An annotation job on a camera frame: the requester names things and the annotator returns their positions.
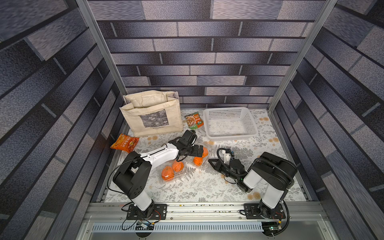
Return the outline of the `orange fruit three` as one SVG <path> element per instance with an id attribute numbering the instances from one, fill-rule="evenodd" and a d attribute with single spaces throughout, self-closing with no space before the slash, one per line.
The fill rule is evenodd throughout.
<path id="1" fill-rule="evenodd" d="M 209 151 L 206 147 L 203 147 L 203 154 L 202 154 L 202 158 L 205 158 L 209 155 Z"/>

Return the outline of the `orange fruit four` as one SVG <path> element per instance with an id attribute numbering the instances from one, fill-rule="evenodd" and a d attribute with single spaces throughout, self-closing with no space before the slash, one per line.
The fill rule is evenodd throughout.
<path id="1" fill-rule="evenodd" d="M 204 159 L 201 157 L 195 157 L 193 162 L 197 167 L 200 167 L 203 164 Z"/>

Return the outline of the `orange fruit one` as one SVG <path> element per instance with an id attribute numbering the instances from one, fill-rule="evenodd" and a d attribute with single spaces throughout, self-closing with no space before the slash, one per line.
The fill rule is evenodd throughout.
<path id="1" fill-rule="evenodd" d="M 172 164 L 172 169 L 176 173 L 181 172 L 184 169 L 184 163 L 183 162 L 174 161 L 173 164 Z"/>

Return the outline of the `orange fruit two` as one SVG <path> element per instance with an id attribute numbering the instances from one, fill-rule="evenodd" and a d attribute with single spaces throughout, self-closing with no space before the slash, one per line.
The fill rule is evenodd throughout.
<path id="1" fill-rule="evenodd" d="M 174 179 L 175 177 L 175 172 L 173 171 L 172 167 L 170 166 L 166 166 L 163 170 L 162 170 L 162 179 L 166 182 L 168 181 L 171 181 Z"/>

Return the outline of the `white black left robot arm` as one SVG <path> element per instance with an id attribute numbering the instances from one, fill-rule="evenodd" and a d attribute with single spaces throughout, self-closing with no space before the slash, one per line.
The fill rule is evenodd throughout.
<path id="1" fill-rule="evenodd" d="M 186 157 L 202 157 L 204 147 L 196 145 L 196 132 L 186 130 L 154 151 L 138 154 L 129 153 L 123 163 L 112 173 L 112 182 L 148 217 L 154 211 L 154 201 L 145 192 L 151 170 L 169 161 L 183 161 Z"/>

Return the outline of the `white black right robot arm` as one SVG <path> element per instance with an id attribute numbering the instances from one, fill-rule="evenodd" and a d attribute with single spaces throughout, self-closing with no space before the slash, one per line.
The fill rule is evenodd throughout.
<path id="1" fill-rule="evenodd" d="M 240 160 L 235 158 L 229 149 L 219 149 L 216 159 L 208 163 L 218 173 L 222 174 L 230 184 L 236 185 L 244 193 L 250 193 L 261 181 L 267 183 L 267 190 L 255 207 L 244 207 L 247 219 L 286 218 L 288 209 L 284 198 L 294 185 L 294 177 L 298 172 L 297 166 L 283 158 L 264 152 L 256 158 L 246 170 Z"/>

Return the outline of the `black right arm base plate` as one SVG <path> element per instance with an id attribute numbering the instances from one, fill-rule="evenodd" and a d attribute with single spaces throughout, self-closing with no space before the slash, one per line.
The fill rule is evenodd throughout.
<path id="1" fill-rule="evenodd" d="M 274 209 L 259 203 L 245 203 L 244 214 L 248 220 L 283 220 L 286 219 L 286 212 L 282 204 L 277 204 Z"/>

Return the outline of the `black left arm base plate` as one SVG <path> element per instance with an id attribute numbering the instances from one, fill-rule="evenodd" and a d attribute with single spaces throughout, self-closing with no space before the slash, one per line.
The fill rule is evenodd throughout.
<path id="1" fill-rule="evenodd" d="M 129 205 L 126 210 L 126 220 L 165 220 L 167 217 L 167 204 L 151 204 L 145 211 L 141 211 L 136 205 Z"/>

